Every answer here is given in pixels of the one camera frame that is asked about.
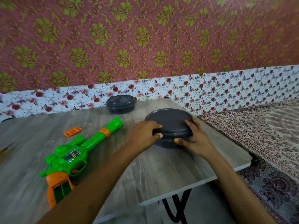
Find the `patterned rug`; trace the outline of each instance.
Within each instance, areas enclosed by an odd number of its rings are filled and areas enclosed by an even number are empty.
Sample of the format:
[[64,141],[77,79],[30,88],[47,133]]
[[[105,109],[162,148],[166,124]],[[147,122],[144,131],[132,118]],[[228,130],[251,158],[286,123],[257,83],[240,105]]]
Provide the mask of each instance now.
[[278,223],[299,224],[299,100],[200,118],[260,158],[238,174]]

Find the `forearm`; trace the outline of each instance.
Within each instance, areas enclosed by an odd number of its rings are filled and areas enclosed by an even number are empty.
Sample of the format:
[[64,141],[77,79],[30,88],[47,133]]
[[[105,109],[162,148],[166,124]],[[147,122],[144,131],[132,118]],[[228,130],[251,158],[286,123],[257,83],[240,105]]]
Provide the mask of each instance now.
[[240,224],[274,224],[274,220],[220,153],[206,160],[218,177],[222,191]]
[[120,148],[107,162],[79,184],[38,224],[91,224],[127,166],[138,154],[129,145]]

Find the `hand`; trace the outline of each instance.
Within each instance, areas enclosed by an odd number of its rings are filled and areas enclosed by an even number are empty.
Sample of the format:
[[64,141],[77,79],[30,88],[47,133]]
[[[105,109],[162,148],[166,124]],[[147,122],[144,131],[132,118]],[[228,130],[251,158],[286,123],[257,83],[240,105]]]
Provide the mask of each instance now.
[[127,144],[142,153],[162,138],[163,135],[161,133],[152,134],[154,129],[161,127],[162,125],[157,124],[155,121],[141,121],[130,131]]
[[184,145],[186,148],[201,156],[203,158],[208,158],[217,154],[218,151],[207,136],[207,134],[202,130],[196,117],[193,117],[193,122],[185,120],[185,123],[191,128],[193,132],[194,142],[187,142],[181,138],[175,138],[174,142],[179,145]]

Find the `toy gun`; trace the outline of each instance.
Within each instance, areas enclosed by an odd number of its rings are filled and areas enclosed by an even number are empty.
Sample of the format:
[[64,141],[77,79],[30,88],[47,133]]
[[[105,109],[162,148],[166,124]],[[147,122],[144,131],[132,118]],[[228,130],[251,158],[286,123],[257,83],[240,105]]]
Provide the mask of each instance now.
[[67,145],[58,146],[54,154],[45,158],[46,164],[51,166],[41,172],[40,176],[47,176],[47,197],[50,209],[75,188],[70,177],[82,173],[87,165],[89,152],[110,134],[120,129],[122,125],[122,120],[115,118],[91,139],[85,140],[83,135],[79,135]]

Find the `container lid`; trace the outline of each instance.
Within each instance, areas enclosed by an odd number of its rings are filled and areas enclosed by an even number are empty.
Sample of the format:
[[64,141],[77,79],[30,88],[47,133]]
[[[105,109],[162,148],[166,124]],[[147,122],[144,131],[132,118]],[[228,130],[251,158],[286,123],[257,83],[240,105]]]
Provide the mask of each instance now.
[[110,97],[107,100],[106,105],[109,108],[121,109],[121,108],[131,107],[135,103],[136,100],[131,95],[117,95],[117,96]]
[[192,136],[192,130],[185,123],[185,119],[193,122],[190,113],[174,108],[155,110],[145,118],[146,121],[152,120],[163,125],[161,129],[153,130],[153,134],[162,133],[164,140]]

